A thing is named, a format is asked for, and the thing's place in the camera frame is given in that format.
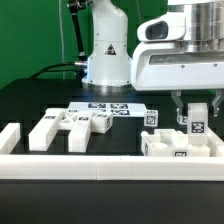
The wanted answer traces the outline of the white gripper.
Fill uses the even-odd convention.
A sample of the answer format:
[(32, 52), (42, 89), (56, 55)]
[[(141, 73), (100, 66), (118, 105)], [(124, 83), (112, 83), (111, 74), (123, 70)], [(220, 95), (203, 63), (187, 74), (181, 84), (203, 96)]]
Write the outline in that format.
[(172, 90), (177, 114), (183, 116), (181, 90), (217, 89), (214, 116), (224, 101), (224, 51), (183, 53), (174, 42), (140, 43), (133, 53), (131, 82), (138, 91)]

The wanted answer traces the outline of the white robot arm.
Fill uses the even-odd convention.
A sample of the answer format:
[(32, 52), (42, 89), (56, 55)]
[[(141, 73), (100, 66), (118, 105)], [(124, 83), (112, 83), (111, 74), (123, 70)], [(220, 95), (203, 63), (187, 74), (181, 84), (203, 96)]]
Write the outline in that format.
[(126, 14), (111, 0), (87, 0), (93, 52), (84, 83), (103, 91), (133, 86), (169, 90), (178, 112), (183, 90), (213, 89), (213, 113), (224, 101), (224, 0), (168, 0), (166, 14), (140, 24), (138, 46), (127, 54)]

